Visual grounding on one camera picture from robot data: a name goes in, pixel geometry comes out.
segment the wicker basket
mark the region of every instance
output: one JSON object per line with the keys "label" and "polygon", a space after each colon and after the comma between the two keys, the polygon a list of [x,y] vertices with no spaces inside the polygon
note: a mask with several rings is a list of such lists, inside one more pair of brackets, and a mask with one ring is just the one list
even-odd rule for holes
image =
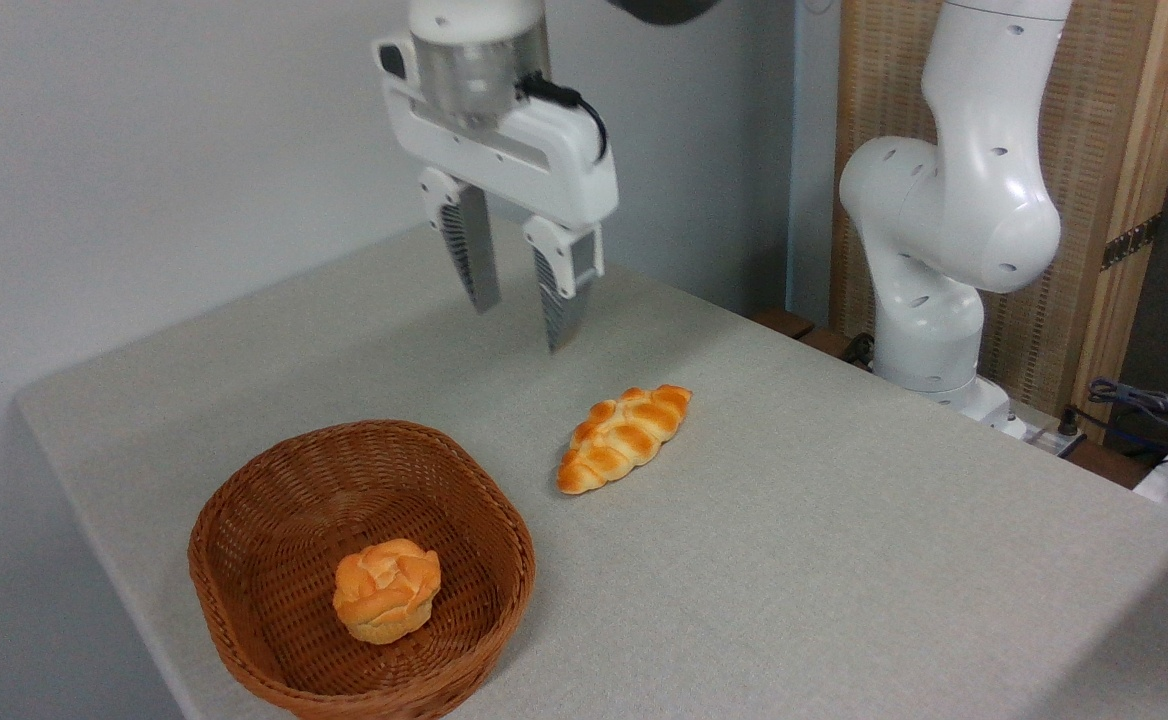
{"label": "wicker basket", "polygon": [[[348,553],[396,536],[442,558],[422,629],[356,642],[331,605]],[[218,657],[305,720],[442,716],[496,664],[530,597],[530,534],[454,441],[404,421],[315,430],[270,448],[206,503],[188,569]]]}

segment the bread roll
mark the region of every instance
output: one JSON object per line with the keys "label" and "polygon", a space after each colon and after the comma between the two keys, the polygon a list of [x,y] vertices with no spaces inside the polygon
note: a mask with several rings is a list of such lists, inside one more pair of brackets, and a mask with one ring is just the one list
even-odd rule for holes
{"label": "bread roll", "polygon": [[579,496],[619,480],[660,452],[690,402],[689,389],[660,386],[653,392],[628,388],[619,400],[604,400],[575,428],[570,450],[557,468],[557,489]]}
{"label": "bread roll", "polygon": [[392,539],[340,561],[333,605],[352,637],[388,644],[427,623],[439,587],[437,552]]}

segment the metal hinge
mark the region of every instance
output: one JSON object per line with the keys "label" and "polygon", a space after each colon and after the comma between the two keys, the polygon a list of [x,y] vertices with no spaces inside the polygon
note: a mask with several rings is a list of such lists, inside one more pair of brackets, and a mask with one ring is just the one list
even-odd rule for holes
{"label": "metal hinge", "polygon": [[1148,245],[1157,236],[1157,226],[1160,224],[1161,213],[1157,213],[1154,217],[1145,220],[1141,224],[1136,224],[1136,227],[1105,243],[1104,266],[1101,269],[1108,270],[1127,258],[1128,255],[1140,250],[1141,247]]}

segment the white wall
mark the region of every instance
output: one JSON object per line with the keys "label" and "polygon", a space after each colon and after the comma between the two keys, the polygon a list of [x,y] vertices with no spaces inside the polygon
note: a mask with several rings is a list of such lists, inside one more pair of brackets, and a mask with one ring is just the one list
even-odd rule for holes
{"label": "white wall", "polygon": [[[785,13],[770,5],[652,28],[549,4],[557,79],[616,137],[610,258],[736,310],[783,295],[788,178],[750,173],[790,153],[790,90],[755,77],[784,77],[793,51],[791,20],[758,28]],[[0,716],[178,714],[12,396],[419,222],[368,51],[404,15],[0,0]]]}

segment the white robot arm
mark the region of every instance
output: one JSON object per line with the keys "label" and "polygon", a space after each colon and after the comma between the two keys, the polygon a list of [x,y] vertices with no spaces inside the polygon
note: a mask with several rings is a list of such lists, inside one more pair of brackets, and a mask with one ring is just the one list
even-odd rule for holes
{"label": "white robot arm", "polygon": [[922,75],[939,145],[876,138],[840,185],[877,297],[872,372],[1009,434],[1006,393],[976,376],[976,288],[1027,286],[1059,244],[1037,119],[1070,4],[945,1]]}
{"label": "white robot arm", "polygon": [[556,351],[602,277],[619,191],[602,118],[547,78],[543,0],[411,0],[410,36],[375,50],[392,131],[427,165],[425,212],[479,313],[500,300],[485,192],[533,213],[523,231]]}

